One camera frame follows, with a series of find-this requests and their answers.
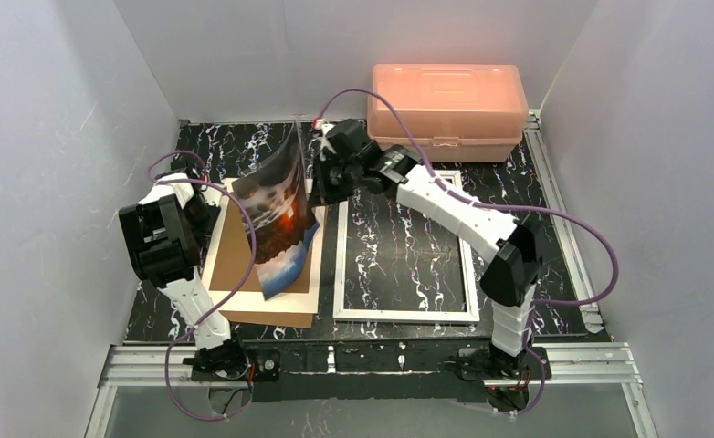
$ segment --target wire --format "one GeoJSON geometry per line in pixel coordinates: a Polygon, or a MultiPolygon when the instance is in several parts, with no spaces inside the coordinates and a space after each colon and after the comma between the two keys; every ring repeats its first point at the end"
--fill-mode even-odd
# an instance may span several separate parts
{"type": "Polygon", "coordinates": [[[531,381],[531,370],[530,370],[529,368],[527,368],[527,381],[526,381],[526,383],[524,383],[524,386],[522,386],[521,388],[522,388],[523,390],[527,389],[527,388],[529,387],[529,382],[530,382],[530,381],[531,381]]]}
{"type": "Polygon", "coordinates": [[[255,367],[256,364],[252,364],[252,371],[249,372],[249,378],[247,379],[247,389],[249,390],[249,393],[252,393],[252,380],[255,379],[255,367]]]}
{"type": "Polygon", "coordinates": [[[165,160],[168,157],[171,157],[173,155],[177,154],[185,154],[185,155],[191,155],[194,156],[198,159],[199,163],[202,166],[202,170],[205,169],[206,165],[204,163],[204,160],[201,159],[195,152],[190,152],[190,151],[174,151],[174,152],[169,152],[165,154],[163,157],[159,158],[156,160],[153,164],[151,164],[147,168],[147,178],[153,182],[153,184],[158,184],[158,185],[169,185],[169,184],[175,184],[175,183],[190,183],[190,184],[201,184],[206,187],[211,187],[221,194],[227,196],[239,209],[239,212],[241,213],[242,216],[244,216],[244,220],[247,222],[247,227],[249,229],[249,245],[251,249],[251,255],[249,257],[249,263],[247,265],[247,271],[244,273],[244,276],[242,276],[241,280],[239,280],[238,284],[236,287],[231,290],[231,292],[223,299],[221,299],[217,304],[212,306],[209,310],[207,310],[199,319],[195,321],[195,323],[191,326],[188,327],[185,330],[185,333],[172,341],[171,344],[169,344],[168,347],[166,347],[166,354],[163,359],[163,380],[166,383],[166,390],[169,392],[169,397],[172,399],[172,402],[174,402],[174,405],[177,407],[177,409],[180,410],[180,412],[184,413],[185,415],[195,418],[196,420],[201,420],[204,422],[221,422],[228,418],[225,415],[219,416],[219,417],[207,417],[203,415],[199,415],[194,412],[190,412],[187,408],[185,408],[179,400],[177,400],[177,396],[174,394],[174,390],[172,388],[172,382],[169,377],[169,358],[172,354],[172,349],[174,346],[179,344],[180,342],[188,339],[193,332],[198,328],[199,325],[201,325],[202,322],[204,322],[207,318],[209,318],[213,313],[215,313],[219,308],[221,308],[229,299],[233,297],[233,295],[238,292],[239,289],[247,282],[247,279],[249,278],[249,275],[252,273],[252,268],[255,265],[255,256],[257,254],[257,236],[255,235],[255,228],[252,226],[252,219],[249,217],[249,213],[247,210],[241,205],[241,203],[237,200],[237,198],[231,194],[228,190],[225,189],[225,187],[222,187],[220,185],[217,185],[213,182],[209,181],[201,181],[201,180],[195,180],[192,178],[180,178],[176,180],[165,180],[165,181],[158,181],[155,180],[152,177],[152,168],[154,168],[156,165],[161,163],[163,160],[165,160]]]}
{"type": "Polygon", "coordinates": [[[233,391],[233,393],[231,393],[231,396],[228,397],[228,403],[226,403],[226,407],[223,409],[222,412],[220,412],[220,415],[223,415],[225,418],[231,418],[231,417],[233,417],[234,415],[236,415],[237,413],[242,412],[242,411],[244,410],[244,408],[249,405],[249,401],[247,402],[247,404],[244,404],[244,405],[239,406],[238,409],[236,409],[235,411],[233,411],[233,412],[229,413],[228,415],[226,415],[226,412],[228,412],[228,406],[231,405],[231,402],[234,400],[234,397],[236,397],[236,395],[239,394],[240,392],[243,392],[243,391],[246,391],[246,390],[247,390],[247,388],[239,388],[239,389],[233,391]]]}
{"type": "MultiPolygon", "coordinates": [[[[333,95],[333,97],[328,100],[328,103],[325,104],[324,107],[322,107],[322,110],[320,111],[319,116],[317,116],[317,119],[322,119],[325,115],[325,111],[327,111],[328,107],[331,105],[331,103],[336,100],[341,94],[345,93],[350,93],[350,92],[357,92],[357,93],[362,93],[366,94],[368,96],[373,96],[374,98],[380,100],[390,112],[392,112],[392,115],[394,118],[397,120],[397,122],[400,124],[400,128],[403,129],[403,132],[405,135],[408,137],[408,140],[411,142],[411,144],[414,146],[416,151],[419,152],[419,155],[422,157],[422,162],[424,163],[424,166],[427,169],[427,172],[429,173],[430,177],[432,177],[437,186],[443,189],[444,192],[448,193],[450,196],[452,196],[454,199],[460,201],[461,203],[466,203],[466,204],[472,204],[478,208],[486,208],[486,209],[492,209],[492,210],[498,210],[501,212],[529,212],[529,213],[539,213],[539,214],[552,214],[555,216],[559,216],[562,219],[565,219],[573,224],[576,224],[580,226],[582,229],[593,235],[593,237],[598,240],[602,246],[604,247],[604,250],[607,252],[607,254],[610,256],[610,262],[613,265],[613,274],[610,277],[610,283],[604,288],[602,292],[600,292],[598,295],[588,298],[588,299],[581,299],[581,300],[574,300],[574,301],[566,301],[566,300],[560,300],[560,299],[546,299],[546,298],[541,298],[541,299],[533,299],[532,300],[532,305],[537,305],[537,304],[545,304],[545,305],[554,305],[554,306],[566,306],[566,307],[579,307],[579,306],[585,306],[588,304],[595,303],[597,301],[600,301],[610,295],[610,293],[615,289],[615,284],[618,282],[618,277],[620,276],[620,266],[618,264],[618,257],[615,255],[615,250],[613,249],[613,246],[610,245],[610,243],[607,241],[604,236],[599,233],[598,230],[587,224],[581,219],[578,219],[571,214],[567,214],[565,212],[562,212],[560,210],[554,210],[552,208],[546,208],[546,207],[537,207],[533,205],[500,205],[496,203],[482,203],[481,201],[478,201],[477,198],[469,198],[466,197],[460,193],[456,192],[451,192],[449,191],[448,185],[435,173],[435,169],[432,167],[432,163],[429,161],[429,158],[427,157],[427,154],[425,150],[419,145],[419,143],[416,141],[414,138],[414,135],[411,133],[411,130],[408,129],[408,126],[405,124],[403,121],[403,118],[400,116],[400,113],[397,112],[397,109],[395,109],[391,103],[378,93],[375,93],[373,91],[370,91],[368,89],[343,89],[333,95]]],[[[527,405],[527,407],[521,411],[517,411],[517,413],[526,413],[529,412],[534,406],[537,405],[537,403],[540,401],[540,397],[542,396],[542,392],[545,390],[545,368],[542,366],[542,360],[539,354],[537,354],[534,350],[532,350],[529,347],[529,337],[531,336],[530,328],[527,327],[527,336],[523,341],[524,344],[524,349],[529,352],[529,354],[536,359],[540,363],[540,371],[541,371],[541,378],[540,378],[540,389],[537,392],[537,396],[534,397],[534,400],[530,404],[527,405]]]]}

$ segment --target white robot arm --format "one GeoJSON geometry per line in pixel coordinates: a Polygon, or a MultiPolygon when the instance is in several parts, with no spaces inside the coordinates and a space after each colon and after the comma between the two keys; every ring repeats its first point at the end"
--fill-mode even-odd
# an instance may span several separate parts
{"type": "MultiPolygon", "coordinates": [[[[174,172],[160,180],[190,177],[174,172]]],[[[198,266],[215,224],[216,207],[207,205],[199,190],[188,182],[156,184],[136,205],[119,211],[137,276],[152,281],[191,327],[213,306],[198,266]]],[[[214,312],[194,328],[194,337],[197,348],[215,349],[231,339],[230,326],[220,312],[214,312]]]]}

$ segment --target box lid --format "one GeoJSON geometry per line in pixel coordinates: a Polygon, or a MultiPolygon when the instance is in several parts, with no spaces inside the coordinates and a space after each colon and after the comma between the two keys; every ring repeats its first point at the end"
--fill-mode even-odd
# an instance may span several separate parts
{"type": "MultiPolygon", "coordinates": [[[[379,64],[373,68],[373,91],[389,100],[420,138],[514,138],[529,113],[519,71],[509,65],[379,64]]],[[[372,136],[404,136],[389,109],[373,97],[368,128],[372,136]]]]}

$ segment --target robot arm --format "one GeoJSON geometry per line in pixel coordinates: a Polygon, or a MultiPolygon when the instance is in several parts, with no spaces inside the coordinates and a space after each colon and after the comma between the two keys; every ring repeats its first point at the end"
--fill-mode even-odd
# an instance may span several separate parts
{"type": "MultiPolygon", "coordinates": [[[[161,180],[193,178],[174,172],[161,180]]],[[[215,207],[200,188],[177,182],[155,185],[141,201],[118,212],[134,272],[169,297],[185,323],[195,322],[212,306],[198,273],[201,252],[215,225],[215,207]]],[[[228,321],[215,312],[194,330],[199,349],[214,349],[229,340],[228,321]]]]}
{"type": "Polygon", "coordinates": [[[515,375],[526,353],[523,337],[542,265],[539,225],[453,198],[448,192],[477,201],[448,182],[439,186],[415,152],[399,145],[382,151],[359,121],[319,120],[315,129],[322,133],[322,148],[314,163],[313,204],[344,201],[358,187],[383,193],[443,225],[488,261],[480,286],[494,309],[490,366],[515,375]]]}

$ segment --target box latch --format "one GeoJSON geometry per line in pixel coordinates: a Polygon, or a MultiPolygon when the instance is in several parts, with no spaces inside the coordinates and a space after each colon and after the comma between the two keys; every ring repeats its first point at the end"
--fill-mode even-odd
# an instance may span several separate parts
{"type": "Polygon", "coordinates": [[[454,148],[462,145],[462,140],[458,137],[433,137],[432,145],[434,147],[449,147],[454,148]]]}

